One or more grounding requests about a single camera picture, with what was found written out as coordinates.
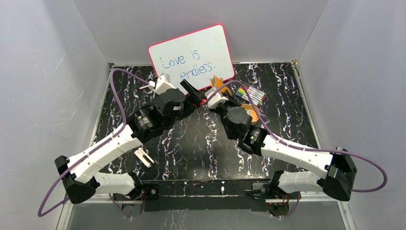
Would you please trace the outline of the orange leather card holder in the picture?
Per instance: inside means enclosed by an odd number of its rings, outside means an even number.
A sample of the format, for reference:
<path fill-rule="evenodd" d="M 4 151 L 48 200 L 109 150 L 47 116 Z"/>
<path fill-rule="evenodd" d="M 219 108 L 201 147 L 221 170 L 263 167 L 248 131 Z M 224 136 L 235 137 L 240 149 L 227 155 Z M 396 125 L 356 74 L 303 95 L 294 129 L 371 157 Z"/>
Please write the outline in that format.
<path fill-rule="evenodd" d="M 224 80 L 222 78 L 217 77 L 216 75 L 213 75 L 213 77 L 210 79 L 211 82 L 211 87 L 219 89 L 223 86 Z M 225 86 L 220 90 L 220 93 L 223 95 L 232 95 L 232 92 L 228 86 Z"/>

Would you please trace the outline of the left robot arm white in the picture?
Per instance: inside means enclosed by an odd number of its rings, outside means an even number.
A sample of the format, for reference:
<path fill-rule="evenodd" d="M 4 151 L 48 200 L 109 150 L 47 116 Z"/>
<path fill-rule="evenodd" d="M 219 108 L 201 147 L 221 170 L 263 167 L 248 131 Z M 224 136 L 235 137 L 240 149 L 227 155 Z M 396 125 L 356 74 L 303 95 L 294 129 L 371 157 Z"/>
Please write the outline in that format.
<path fill-rule="evenodd" d="M 102 173 L 100 170 L 132 149 L 138 150 L 136 154 L 143 163 L 152 162 L 140 147 L 171 129 L 206 101 L 204 93 L 186 80 L 180 84 L 187 95 L 178 88 L 167 86 L 151 103 L 137 109 L 94 146 L 75 156 L 55 159 L 71 203 L 82 203 L 95 194 L 122 194 L 130 199 L 142 196 L 145 187 L 135 173 Z"/>

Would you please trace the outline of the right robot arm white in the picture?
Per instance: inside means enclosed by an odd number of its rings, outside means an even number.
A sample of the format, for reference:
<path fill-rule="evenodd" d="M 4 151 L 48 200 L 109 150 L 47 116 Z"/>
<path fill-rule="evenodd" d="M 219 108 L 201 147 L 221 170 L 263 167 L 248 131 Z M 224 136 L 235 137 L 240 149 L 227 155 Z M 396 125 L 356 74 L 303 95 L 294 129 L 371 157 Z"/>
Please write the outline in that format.
<path fill-rule="evenodd" d="M 323 192 L 339 201 L 349 201 L 357 168 L 346 153 L 321 153 L 319 149 L 299 146 L 277 137 L 251 123 L 252 117 L 235 102 L 221 99 L 208 103 L 220 116 L 229 139 L 248 154 L 275 158 L 304 169 L 303 172 L 277 172 L 270 184 L 270 194 L 283 198 L 294 192 Z"/>

